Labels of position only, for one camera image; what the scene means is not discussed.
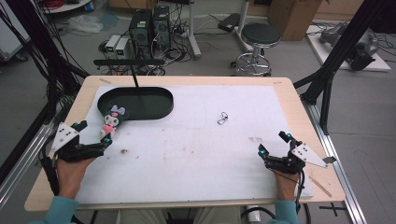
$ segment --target floor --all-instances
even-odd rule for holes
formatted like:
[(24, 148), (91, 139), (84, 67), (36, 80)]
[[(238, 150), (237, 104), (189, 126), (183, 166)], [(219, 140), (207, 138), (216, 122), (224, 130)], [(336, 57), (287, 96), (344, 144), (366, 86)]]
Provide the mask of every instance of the floor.
[[(83, 10), (63, 13), (55, 18), (59, 27), (72, 16), (88, 14)], [(77, 31), (62, 32), (65, 47), (76, 61), (90, 74), (100, 75), (93, 64), (95, 59), (103, 59), (98, 46), (108, 40), (112, 34), (124, 33), (129, 20), (117, 18), (106, 7), (98, 7), (91, 16), (97, 16), (106, 23), (99, 34), (86, 34)], [(202, 24), (216, 27), (212, 17), (196, 19), (195, 27)], [(263, 18), (248, 18), (247, 21), (263, 21)], [(201, 30), (218, 32), (220, 30)], [(396, 44), (396, 38), (387, 36), (388, 41)], [(230, 76), (233, 69), (230, 62), (243, 52), (235, 35), (197, 35), (202, 52), (199, 60), (184, 63), (172, 63), (165, 67), (166, 76)], [(268, 49), (266, 56), (273, 68), (272, 77), (288, 77), (293, 82), (306, 77), (320, 68), (320, 63), (306, 39), (296, 42), (280, 42), (275, 48)], [(396, 61), (395, 56), (383, 50), (378, 55), (385, 60)], [(367, 223), (396, 223), (396, 150), (393, 141), (396, 135), (396, 63), (389, 62), (389, 72), (353, 72), (339, 70), (333, 80), (332, 100), (329, 112), (329, 132), (337, 150), (347, 178), (355, 192)], [(303, 93), (306, 87), (297, 90)], [(3, 147), (0, 150), (0, 162), (4, 162), (21, 136), (33, 122), (38, 112), (46, 103), (46, 81), (35, 69), (32, 60), (21, 63), (13, 60), (0, 67), (0, 117), (2, 125), (8, 127), (0, 130)], [(39, 219), (44, 213), (31, 213), (23, 205), (40, 167), (33, 164), (14, 193), (0, 210), (2, 223), (27, 223)], [(272, 205), (264, 205), (273, 210)], [(312, 223), (351, 223), (345, 210), (329, 210), (322, 207), (329, 203), (309, 204)], [(335, 207), (344, 207), (343, 203), (334, 203)], [(186, 209), (174, 211), (179, 217), (187, 216)], [(77, 216), (88, 223), (92, 211), (77, 212)], [(100, 211), (97, 224), (115, 223), (117, 211)], [(304, 209), (299, 218), (306, 222)], [(262, 214), (262, 223), (268, 217)]]

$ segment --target hand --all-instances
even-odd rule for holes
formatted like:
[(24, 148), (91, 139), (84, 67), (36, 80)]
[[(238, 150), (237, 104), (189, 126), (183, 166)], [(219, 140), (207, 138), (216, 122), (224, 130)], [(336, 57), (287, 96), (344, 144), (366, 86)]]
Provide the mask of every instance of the hand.
[(57, 161), (59, 181), (58, 195), (69, 199), (75, 199), (85, 171), (88, 165), (94, 160), (95, 158), (78, 162), (67, 162), (59, 159)]
[(279, 200), (294, 200), (294, 190), (297, 185), (297, 181), (299, 178), (298, 174), (284, 174), (279, 171), (273, 171), (276, 178), (276, 188), (277, 194), (276, 197)]

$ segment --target black tray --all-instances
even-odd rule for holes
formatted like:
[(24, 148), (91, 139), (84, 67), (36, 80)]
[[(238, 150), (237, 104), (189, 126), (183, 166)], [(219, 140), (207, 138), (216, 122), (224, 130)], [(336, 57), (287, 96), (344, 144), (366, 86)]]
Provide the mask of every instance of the black tray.
[(172, 112), (172, 93), (161, 87), (120, 87), (104, 93), (98, 100), (103, 116), (116, 105), (129, 114), (124, 120), (162, 119)]

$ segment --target teal sleeve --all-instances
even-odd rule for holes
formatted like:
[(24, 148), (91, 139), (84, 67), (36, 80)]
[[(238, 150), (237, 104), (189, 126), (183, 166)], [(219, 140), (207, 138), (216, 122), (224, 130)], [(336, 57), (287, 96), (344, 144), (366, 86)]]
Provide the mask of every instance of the teal sleeve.
[(29, 224), (70, 224), (77, 207), (77, 201), (55, 196), (44, 220), (29, 222)]
[(296, 203), (292, 201), (278, 201), (275, 203), (275, 219), (267, 224), (298, 224)]

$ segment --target black round stool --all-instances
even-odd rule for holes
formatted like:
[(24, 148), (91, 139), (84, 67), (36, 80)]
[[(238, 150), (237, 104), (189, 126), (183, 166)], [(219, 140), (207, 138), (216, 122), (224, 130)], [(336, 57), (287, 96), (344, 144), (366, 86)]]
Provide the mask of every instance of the black round stool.
[(271, 67), (264, 57), (264, 50), (275, 46), (280, 41), (280, 32), (274, 27), (262, 23), (249, 23), (241, 33), (242, 40), (253, 47), (253, 52), (244, 53), (232, 62), (236, 71), (243, 71), (253, 76), (271, 76)]

